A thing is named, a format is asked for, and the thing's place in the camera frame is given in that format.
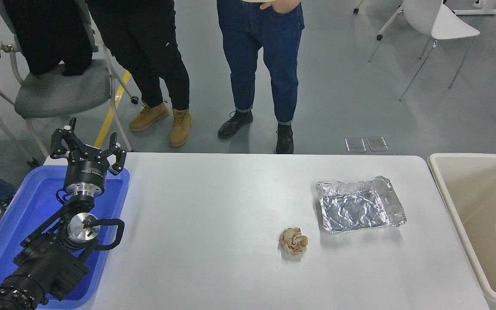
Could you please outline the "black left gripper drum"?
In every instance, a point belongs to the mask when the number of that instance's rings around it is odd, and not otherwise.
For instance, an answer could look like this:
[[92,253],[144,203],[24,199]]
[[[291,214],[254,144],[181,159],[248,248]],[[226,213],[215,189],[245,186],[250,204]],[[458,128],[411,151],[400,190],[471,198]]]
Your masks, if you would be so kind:
[[67,158],[68,167],[64,187],[71,184],[88,183],[104,187],[109,163],[106,158],[98,155],[85,155],[79,149],[71,151]]

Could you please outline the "person's hand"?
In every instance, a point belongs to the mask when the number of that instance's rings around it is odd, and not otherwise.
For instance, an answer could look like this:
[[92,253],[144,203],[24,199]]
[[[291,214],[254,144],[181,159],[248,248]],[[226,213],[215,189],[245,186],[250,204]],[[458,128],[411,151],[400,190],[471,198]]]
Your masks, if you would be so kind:
[[272,8],[275,12],[278,12],[280,14],[287,14],[288,12],[291,12],[292,10],[297,8],[299,4],[301,4],[301,0],[273,0],[262,2],[260,4],[260,10]]

